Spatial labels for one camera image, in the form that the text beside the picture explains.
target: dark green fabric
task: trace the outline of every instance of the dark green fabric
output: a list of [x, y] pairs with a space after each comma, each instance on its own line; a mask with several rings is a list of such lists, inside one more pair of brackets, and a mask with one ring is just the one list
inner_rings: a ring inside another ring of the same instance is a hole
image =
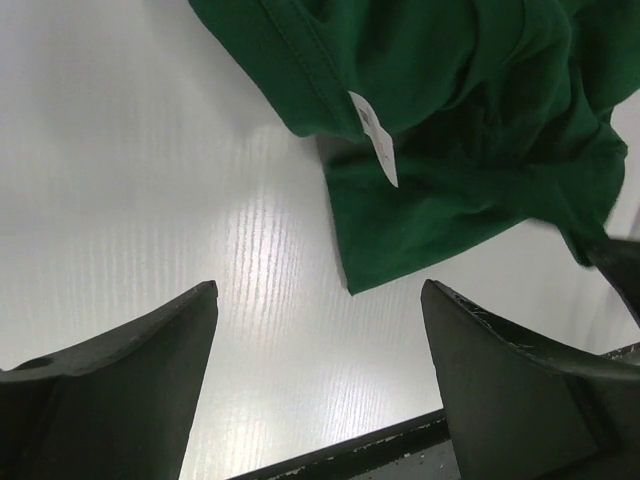
[[640, 87], [638, 0], [190, 0], [304, 136], [368, 144], [348, 92], [397, 144], [325, 168], [349, 290], [533, 218], [577, 261], [606, 238], [626, 145], [613, 108]]

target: garment tag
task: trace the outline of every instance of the garment tag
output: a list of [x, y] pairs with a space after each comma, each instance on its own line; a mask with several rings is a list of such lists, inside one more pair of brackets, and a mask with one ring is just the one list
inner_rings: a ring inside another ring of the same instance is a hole
[[349, 92], [351, 100], [360, 116], [362, 128], [373, 142], [376, 155], [382, 166], [382, 170], [394, 187], [398, 187], [398, 172], [396, 171], [396, 156], [393, 152], [393, 138], [382, 128], [373, 107], [364, 97], [354, 92]]

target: folded garment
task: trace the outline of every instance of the folded garment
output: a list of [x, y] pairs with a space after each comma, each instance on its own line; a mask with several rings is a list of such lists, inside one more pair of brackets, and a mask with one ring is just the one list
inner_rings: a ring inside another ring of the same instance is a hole
[[[352, 293], [530, 218], [590, 265], [624, 178], [610, 121], [640, 87], [638, 0], [190, 2], [293, 133], [370, 145], [325, 167]], [[352, 93], [403, 138], [398, 188]]]

